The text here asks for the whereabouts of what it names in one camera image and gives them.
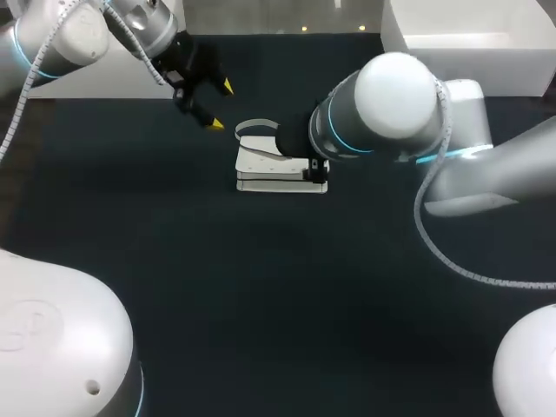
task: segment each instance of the dark table surface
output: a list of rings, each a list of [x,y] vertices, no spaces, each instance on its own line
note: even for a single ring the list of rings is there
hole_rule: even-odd
[[[310,109],[381,53],[363,34],[211,39],[236,96],[203,100],[229,127]],[[527,99],[487,107],[496,143],[546,118]],[[327,195],[241,194],[231,129],[204,132],[166,101],[60,102],[43,133],[5,247],[114,289],[154,416],[495,416],[502,337],[556,300],[440,264],[416,233],[405,167],[334,165]],[[544,201],[427,226],[467,268],[550,281],[555,211]]]

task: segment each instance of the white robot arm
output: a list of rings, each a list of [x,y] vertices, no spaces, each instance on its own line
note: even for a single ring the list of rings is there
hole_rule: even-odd
[[[0,162],[29,90],[102,59],[109,30],[157,82],[175,88],[181,112],[223,127],[193,97],[205,79],[232,93],[218,55],[178,33],[162,1],[32,0],[0,28],[0,97],[23,87]],[[2,416],[145,417],[133,332],[114,293],[89,275],[0,249],[0,393]]]

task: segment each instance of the blue led ring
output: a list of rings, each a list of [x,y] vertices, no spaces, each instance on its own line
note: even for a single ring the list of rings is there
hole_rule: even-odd
[[[340,135],[338,135],[336,133],[336,129],[334,129],[334,126],[332,124],[332,116],[330,115],[330,108],[332,107],[332,100],[334,100],[334,96],[332,96],[332,98],[330,98],[330,103],[328,103],[328,124],[330,124],[330,129],[332,130],[332,133],[334,133],[334,136],[336,137],[336,140],[339,143],[341,143],[344,147],[346,147],[347,149],[349,149],[353,152],[356,152],[358,154],[370,154],[370,153],[372,153],[373,152],[372,150],[361,150],[361,149],[357,149],[357,148],[354,148],[352,146],[349,146],[347,143],[342,141],[341,138],[340,138]]]
[[[16,27],[14,28],[14,44],[16,45],[17,52],[19,52],[19,55],[21,56],[21,58],[23,58],[25,63],[27,63],[29,68],[31,68],[32,63],[27,58],[27,56],[23,53],[23,49],[22,49],[21,45],[19,44],[19,39],[17,37],[18,29],[19,29],[19,19],[17,19]],[[60,78],[59,76],[51,76],[50,74],[46,74],[45,72],[42,72],[41,70],[37,71],[37,74],[39,76],[43,76],[44,78],[49,78],[51,80],[57,80],[58,78]]]

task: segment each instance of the cable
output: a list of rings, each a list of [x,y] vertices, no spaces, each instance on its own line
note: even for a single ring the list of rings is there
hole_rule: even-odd
[[[556,289],[556,282],[524,282],[524,281],[508,281],[508,280],[498,280],[495,278],[490,278],[484,275],[478,275],[459,265],[456,265],[450,261],[443,253],[436,247],[436,245],[431,240],[425,227],[423,226],[423,221],[421,219],[421,208],[423,205],[423,198],[428,190],[428,187],[433,182],[433,179],[438,174],[444,159],[446,158],[446,153],[448,146],[450,144],[450,139],[452,137],[453,128],[453,115],[452,115],[452,105],[449,101],[448,93],[444,83],[436,80],[436,91],[439,97],[440,106],[442,109],[442,131],[440,133],[441,143],[440,149],[436,161],[427,172],[425,180],[420,185],[417,196],[414,202],[414,219],[417,230],[419,231],[421,239],[428,246],[430,251],[447,267],[452,269],[457,274],[464,276],[470,280],[481,282],[483,284],[492,285],[495,287],[505,287],[505,288],[518,288],[518,289],[537,289],[537,290],[554,290]]]
[[[133,43],[133,46],[136,47],[136,50],[139,53],[139,57],[141,58],[143,63],[147,66],[147,70],[149,70],[150,75],[152,75],[153,78],[155,78],[156,83],[158,85],[165,85],[166,81],[164,81],[164,78],[162,78],[162,76],[155,69],[155,67],[151,63],[149,57],[147,56],[147,53],[145,52],[145,50],[142,48],[141,44],[137,40],[136,36],[128,28],[128,25],[123,21],[123,19],[120,17],[120,15],[118,15],[118,13],[114,10],[114,8],[112,6],[110,6],[109,4],[106,4],[106,11],[109,13],[109,15],[111,17],[114,18],[116,23],[118,23],[120,28],[122,28],[122,30],[125,32],[126,36]]]
[[[58,21],[56,22],[54,27],[50,30],[50,33],[46,36],[43,45],[41,45],[41,48],[37,52],[35,60],[31,64],[29,73],[27,74],[27,78],[25,79],[25,83],[23,84],[21,93],[19,95],[19,99],[17,100],[16,110],[14,111],[14,116],[11,118],[10,126],[8,127],[8,132],[6,133],[6,136],[2,141],[2,145],[0,145],[0,164],[4,159],[6,152],[8,151],[8,148],[11,145],[11,141],[13,140],[14,135],[16,134],[19,123],[21,122],[23,110],[25,109],[27,100],[29,100],[29,93],[33,88],[33,84],[35,83],[36,76],[39,72],[41,64],[43,63],[44,56],[48,52],[50,45],[52,44],[54,38],[56,37],[56,34],[63,26],[63,24],[66,22],[70,14],[77,7],[79,7],[82,3],[85,3],[86,1],[87,0],[74,0],[68,5],[68,7],[66,7],[66,9],[60,14]],[[149,70],[149,73],[155,78],[155,81],[159,85],[166,84],[162,76],[158,73],[158,71],[155,69],[153,64],[150,62],[149,58],[147,57],[147,54],[145,53],[139,41],[137,40],[136,36],[128,28],[128,26],[123,21],[123,19],[117,14],[117,12],[109,4],[106,4],[106,11],[108,11],[108,13],[114,18],[116,23],[123,29],[123,31],[129,38],[129,40],[134,44],[134,46],[136,47],[139,53],[139,57],[145,63],[145,65],[147,66],[147,70]]]

